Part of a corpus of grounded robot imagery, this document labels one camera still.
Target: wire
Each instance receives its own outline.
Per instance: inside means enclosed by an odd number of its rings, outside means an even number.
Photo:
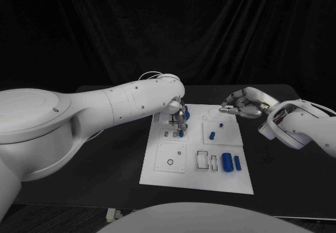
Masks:
[[[153,75],[152,77],[149,77],[147,79],[152,79],[153,77],[156,77],[156,76],[159,76],[160,74],[156,74],[156,75]]]
[[[304,102],[304,103],[310,104],[310,105],[317,106],[319,108],[325,109],[326,111],[329,111],[332,114],[335,114],[335,115],[336,115],[336,112],[335,112],[330,108],[328,108],[328,107],[325,107],[325,106],[319,105],[317,103],[312,103],[312,102],[309,102],[309,101],[306,101],[306,100],[302,100],[302,99],[299,99],[299,100],[300,100],[302,102]]]
[[[95,136],[93,136],[85,142],[88,142],[90,140],[93,140],[95,137],[98,137],[98,135],[103,133],[103,131],[100,133],[97,133]]]
[[[162,72],[157,72],[157,71],[149,71],[146,72],[143,75],[149,74],[149,73],[159,73],[159,74],[163,74]]]

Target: table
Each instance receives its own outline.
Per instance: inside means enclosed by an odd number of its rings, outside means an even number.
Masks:
[[[250,85],[280,101],[299,99],[289,85]],[[221,104],[247,85],[186,86],[183,100]],[[108,88],[82,86],[78,92]],[[143,209],[172,202],[237,206],[271,216],[336,219],[336,159],[315,142],[302,150],[258,133],[266,116],[238,117],[255,195],[139,184],[152,117],[107,129],[84,144],[64,168],[23,183],[15,203]]]

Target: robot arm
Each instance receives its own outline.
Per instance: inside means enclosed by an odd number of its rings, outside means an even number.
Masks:
[[[234,101],[237,108],[225,107]],[[277,137],[294,149],[302,149],[313,140],[336,157],[336,117],[317,107],[336,115],[333,110],[304,100],[280,103],[261,90],[247,87],[230,95],[219,111],[245,118],[257,118],[266,112],[267,121],[258,131],[270,140]]]
[[[162,113],[183,113],[178,76],[62,94],[39,89],[0,92],[0,220],[20,182],[52,174],[101,130]]]

